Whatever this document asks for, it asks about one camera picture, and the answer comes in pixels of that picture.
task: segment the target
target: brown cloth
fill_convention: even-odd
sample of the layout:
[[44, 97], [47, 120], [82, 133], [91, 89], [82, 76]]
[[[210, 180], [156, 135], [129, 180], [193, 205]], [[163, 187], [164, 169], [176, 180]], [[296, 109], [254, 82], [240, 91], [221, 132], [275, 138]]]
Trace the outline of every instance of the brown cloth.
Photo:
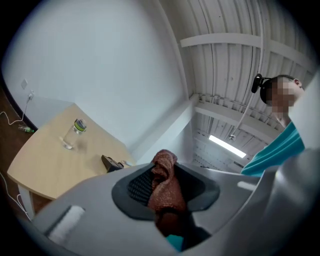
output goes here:
[[156, 214], [156, 226], [166, 237], [168, 235], [181, 236], [183, 231], [183, 217], [186, 212], [186, 202], [175, 176], [174, 164], [177, 156], [169, 150], [160, 150], [153, 158], [155, 167], [152, 181], [152, 194], [148, 207]]

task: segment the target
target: fluorescent light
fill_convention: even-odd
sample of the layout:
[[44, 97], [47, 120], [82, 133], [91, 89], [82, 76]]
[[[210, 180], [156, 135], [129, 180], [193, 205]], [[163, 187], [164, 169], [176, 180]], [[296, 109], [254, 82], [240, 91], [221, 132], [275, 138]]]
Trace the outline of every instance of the fluorescent light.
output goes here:
[[237, 156], [239, 156], [241, 158], [244, 158], [246, 156], [246, 153], [243, 153], [239, 149], [236, 149], [234, 146], [231, 146], [230, 144], [222, 141], [221, 139], [218, 139], [215, 136], [210, 135], [209, 140], [213, 141], [214, 143], [217, 143], [221, 147], [224, 147], [226, 150], [231, 151], [232, 153], [236, 154]]

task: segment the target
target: table leg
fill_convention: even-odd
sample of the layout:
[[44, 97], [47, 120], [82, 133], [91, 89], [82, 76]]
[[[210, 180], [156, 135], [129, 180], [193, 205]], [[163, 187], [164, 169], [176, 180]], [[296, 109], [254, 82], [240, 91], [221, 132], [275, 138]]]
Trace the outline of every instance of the table leg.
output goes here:
[[34, 202], [32, 199], [32, 194], [29, 190], [25, 189], [24, 187], [18, 185], [19, 192], [21, 195], [21, 199], [23, 202], [23, 206], [26, 212], [29, 215], [29, 218], [32, 220], [35, 217], [35, 209], [34, 209]]

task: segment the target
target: wall outlet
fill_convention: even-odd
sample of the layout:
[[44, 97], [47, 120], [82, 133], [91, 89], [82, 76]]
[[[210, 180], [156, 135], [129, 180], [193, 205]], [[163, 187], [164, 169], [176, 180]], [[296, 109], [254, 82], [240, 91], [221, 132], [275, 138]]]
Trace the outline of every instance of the wall outlet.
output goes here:
[[32, 101], [34, 96], [35, 96], [35, 92], [33, 90], [31, 90], [31, 92], [28, 94], [28, 101]]
[[22, 83], [21, 83], [22, 89], [26, 89], [27, 85], [28, 85], [27, 80], [26, 80], [26, 79], [23, 79], [23, 81], [22, 81]]

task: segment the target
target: wooden table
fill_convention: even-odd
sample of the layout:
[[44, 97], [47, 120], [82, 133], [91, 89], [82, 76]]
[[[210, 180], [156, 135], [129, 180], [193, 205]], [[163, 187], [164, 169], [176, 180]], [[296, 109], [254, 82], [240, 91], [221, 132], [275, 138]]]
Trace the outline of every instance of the wooden table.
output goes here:
[[[83, 118], [87, 129], [74, 148], [66, 149], [62, 138], [76, 118]], [[30, 192], [54, 200], [74, 185], [106, 174], [102, 155], [116, 162], [136, 164], [121, 141], [73, 104], [32, 135], [15, 156], [7, 174], [18, 184], [23, 205], [32, 219], [35, 211]]]

